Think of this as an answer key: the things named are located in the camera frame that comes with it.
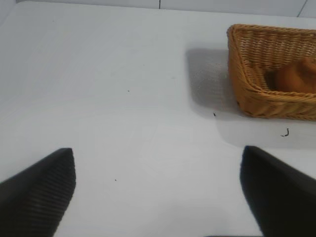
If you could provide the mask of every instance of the brown wicker basket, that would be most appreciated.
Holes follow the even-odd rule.
[[[232,25],[229,75],[238,104],[259,118],[316,120],[316,94],[274,89],[274,72],[304,56],[316,57],[316,30]]]

